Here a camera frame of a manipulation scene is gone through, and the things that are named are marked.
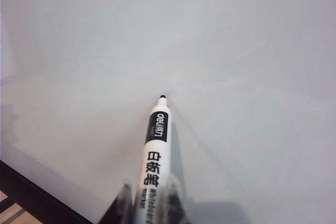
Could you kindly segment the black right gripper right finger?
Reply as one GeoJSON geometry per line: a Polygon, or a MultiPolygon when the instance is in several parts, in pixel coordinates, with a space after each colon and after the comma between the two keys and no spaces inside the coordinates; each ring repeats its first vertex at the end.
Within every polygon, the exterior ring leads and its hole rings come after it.
{"type": "Polygon", "coordinates": [[[177,177],[169,177],[163,194],[162,223],[190,223],[181,200],[181,184],[177,177]]]}

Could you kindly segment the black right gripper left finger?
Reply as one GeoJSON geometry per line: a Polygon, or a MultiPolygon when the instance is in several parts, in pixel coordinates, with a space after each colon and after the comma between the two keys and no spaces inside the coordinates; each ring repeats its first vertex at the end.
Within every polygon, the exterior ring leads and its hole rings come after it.
{"type": "Polygon", "coordinates": [[[99,220],[99,224],[132,223],[133,217],[132,188],[129,183],[124,183],[116,198],[99,220]]]}

